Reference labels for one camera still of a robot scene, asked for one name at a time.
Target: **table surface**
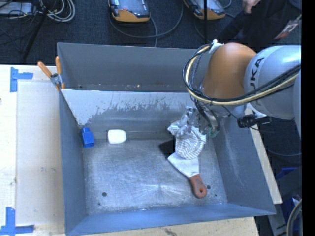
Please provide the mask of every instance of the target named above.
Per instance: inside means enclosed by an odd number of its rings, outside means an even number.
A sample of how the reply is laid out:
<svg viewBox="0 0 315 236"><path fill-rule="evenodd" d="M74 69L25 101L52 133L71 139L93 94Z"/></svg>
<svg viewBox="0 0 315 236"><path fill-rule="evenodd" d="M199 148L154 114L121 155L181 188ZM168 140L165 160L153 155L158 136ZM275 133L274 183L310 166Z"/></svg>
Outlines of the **table surface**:
<svg viewBox="0 0 315 236"><path fill-rule="evenodd" d="M10 92L11 67L30 72ZM56 67L49 66L54 74ZM58 91L38 66L0 65L0 226L5 208L32 236L64 236ZM258 131L251 129L274 204L282 202ZM97 234L95 236L258 236L253 217Z"/></svg>

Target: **cloth towel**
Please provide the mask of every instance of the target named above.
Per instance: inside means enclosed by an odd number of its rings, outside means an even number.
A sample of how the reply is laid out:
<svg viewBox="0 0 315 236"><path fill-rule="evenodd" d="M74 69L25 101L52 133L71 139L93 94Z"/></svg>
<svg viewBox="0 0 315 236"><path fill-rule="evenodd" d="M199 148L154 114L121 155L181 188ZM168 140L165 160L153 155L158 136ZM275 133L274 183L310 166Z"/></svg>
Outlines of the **cloth towel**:
<svg viewBox="0 0 315 236"><path fill-rule="evenodd" d="M196 127L192 126L191 132L188 133L188 135L177 137L176 134L180 130L177 123L178 122L174 122L167 128L167 130L176 137L175 152L184 159L197 157L206 143L206 135L202 135Z"/></svg>

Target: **white block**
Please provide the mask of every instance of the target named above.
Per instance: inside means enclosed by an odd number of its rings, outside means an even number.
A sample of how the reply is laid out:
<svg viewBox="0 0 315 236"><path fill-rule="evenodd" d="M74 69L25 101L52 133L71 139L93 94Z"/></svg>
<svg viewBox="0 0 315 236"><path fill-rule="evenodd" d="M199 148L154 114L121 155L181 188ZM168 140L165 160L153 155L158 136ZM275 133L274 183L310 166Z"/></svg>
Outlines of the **white block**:
<svg viewBox="0 0 315 236"><path fill-rule="evenodd" d="M127 139L126 132L121 129L110 129L107 139L110 144L121 144Z"/></svg>

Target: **electronic device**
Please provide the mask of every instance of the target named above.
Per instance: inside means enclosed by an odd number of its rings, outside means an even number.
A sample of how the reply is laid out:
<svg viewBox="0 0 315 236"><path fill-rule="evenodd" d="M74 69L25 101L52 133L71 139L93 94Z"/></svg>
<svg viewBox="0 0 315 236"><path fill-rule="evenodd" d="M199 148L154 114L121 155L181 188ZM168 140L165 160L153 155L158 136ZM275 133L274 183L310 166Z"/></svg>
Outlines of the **electronic device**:
<svg viewBox="0 0 315 236"><path fill-rule="evenodd" d="M187 8L198 18L204 20L204 0L183 0ZM207 0L207 20L225 16L225 9L218 0Z"/></svg>
<svg viewBox="0 0 315 236"><path fill-rule="evenodd" d="M108 0L108 6L117 23L143 23L150 19L145 0Z"/></svg>

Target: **black floor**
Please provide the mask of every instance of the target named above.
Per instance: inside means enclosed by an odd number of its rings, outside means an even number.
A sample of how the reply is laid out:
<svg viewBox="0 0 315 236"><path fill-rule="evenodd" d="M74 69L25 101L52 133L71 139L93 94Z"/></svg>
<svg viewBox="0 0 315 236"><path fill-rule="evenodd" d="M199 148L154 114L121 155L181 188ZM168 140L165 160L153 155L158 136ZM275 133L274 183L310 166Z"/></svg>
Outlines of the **black floor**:
<svg viewBox="0 0 315 236"><path fill-rule="evenodd" d="M214 39L242 10L240 0L218 0L226 16L207 21L205 32L204 22L182 0L146 0L151 20L136 27L115 24L108 0L72 1L75 16L68 22L56 22L46 16L41 25L42 14L20 19L14 19L14 13L0 14L0 63L36 65L42 61L55 65L58 42L196 49L206 42L205 35L208 40ZM38 0L28 2L40 6ZM60 9L61 5L59 1L55 6ZM301 25L278 44L301 44ZM273 118L271 123L260 126L260 133L275 174L282 168L301 165L301 141L294 121ZM260 236L272 235L266 216L257 217L256 223Z"/></svg>

